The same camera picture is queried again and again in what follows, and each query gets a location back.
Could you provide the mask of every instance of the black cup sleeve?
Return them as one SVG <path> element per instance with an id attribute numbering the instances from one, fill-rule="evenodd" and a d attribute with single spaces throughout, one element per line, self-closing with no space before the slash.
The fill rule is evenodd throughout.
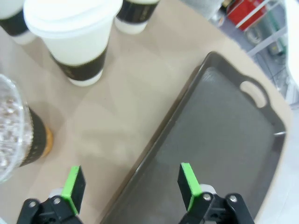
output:
<path id="1" fill-rule="evenodd" d="M 10 18 L 0 20 L 0 26 L 10 36 L 17 36 L 27 31 L 28 28 L 24 20 L 23 9 Z"/>
<path id="2" fill-rule="evenodd" d="M 33 139 L 31 148 L 20 167 L 39 159 L 47 145 L 47 132 L 42 120 L 36 113 L 33 112 L 33 110 L 29 109 L 29 112 L 33 126 Z"/>
<path id="3" fill-rule="evenodd" d="M 52 58 L 68 78 L 77 81 L 86 81 L 95 77 L 103 69 L 106 52 L 107 47 L 97 58 L 82 65 L 67 65 L 56 60 L 54 56 Z"/>
<path id="4" fill-rule="evenodd" d="M 127 23 L 143 23 L 150 19 L 158 3 L 159 2 L 154 4 L 137 4 L 124 0 L 121 10 L 116 17 L 120 21 Z"/>

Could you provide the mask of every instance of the table surface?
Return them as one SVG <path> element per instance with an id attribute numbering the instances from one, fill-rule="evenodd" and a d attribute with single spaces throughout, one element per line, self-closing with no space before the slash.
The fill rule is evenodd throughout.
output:
<path id="1" fill-rule="evenodd" d="M 0 72 L 17 82 L 29 106 L 54 133 L 51 153 L 0 185 L 0 217 L 15 223 L 27 198 L 46 200 L 71 166 L 86 178 L 80 218 L 98 224 L 135 171 L 194 68 L 210 51 L 258 80 L 289 130 L 292 112 L 240 47 L 177 0 L 161 0 L 145 31 L 114 27 L 100 81 L 72 85 L 36 39 L 19 46 L 0 30 Z"/>

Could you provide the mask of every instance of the coffee cup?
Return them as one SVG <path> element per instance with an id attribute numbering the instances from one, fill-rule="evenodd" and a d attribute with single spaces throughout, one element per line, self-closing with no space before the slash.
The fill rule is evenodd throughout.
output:
<path id="1" fill-rule="evenodd" d="M 27 44 L 35 39 L 24 21 L 24 0 L 0 0 L 0 26 L 18 44 Z"/>
<path id="2" fill-rule="evenodd" d="M 28 107 L 15 84 L 0 74 L 0 182 L 12 171 L 47 155 L 53 135 Z"/>
<path id="3" fill-rule="evenodd" d="M 110 30 L 122 0 L 26 0 L 24 16 L 53 59 L 77 86 L 99 80 Z"/>
<path id="4" fill-rule="evenodd" d="M 141 33 L 154 13 L 159 0 L 123 0 L 114 23 L 126 34 Z"/>

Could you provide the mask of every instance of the metal screw head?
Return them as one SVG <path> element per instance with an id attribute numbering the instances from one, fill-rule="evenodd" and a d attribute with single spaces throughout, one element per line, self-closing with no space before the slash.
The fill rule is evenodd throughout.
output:
<path id="1" fill-rule="evenodd" d="M 211 196 L 209 194 L 204 194 L 203 195 L 203 198 L 206 200 L 206 201 L 210 201 L 211 200 Z"/>
<path id="2" fill-rule="evenodd" d="M 236 198 L 234 195 L 230 196 L 229 199 L 230 199 L 232 202 L 237 202 L 237 198 Z"/>
<path id="3" fill-rule="evenodd" d="M 29 207 L 34 207 L 36 205 L 36 203 L 35 202 L 30 202 L 30 204 L 29 204 Z"/>
<path id="4" fill-rule="evenodd" d="M 58 204 L 60 202 L 60 198 L 55 198 L 53 202 L 54 204 Z"/>

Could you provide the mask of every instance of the black tray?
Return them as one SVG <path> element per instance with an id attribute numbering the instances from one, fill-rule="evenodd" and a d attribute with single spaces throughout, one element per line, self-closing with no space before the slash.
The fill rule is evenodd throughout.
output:
<path id="1" fill-rule="evenodd" d="M 258 108 L 240 90 L 253 83 L 266 99 Z M 181 162 L 219 196 L 240 193 L 255 217 L 268 191 L 285 127 L 265 89 L 221 55 L 205 58 L 171 119 L 101 223 L 174 224 L 186 210 L 177 185 Z"/>

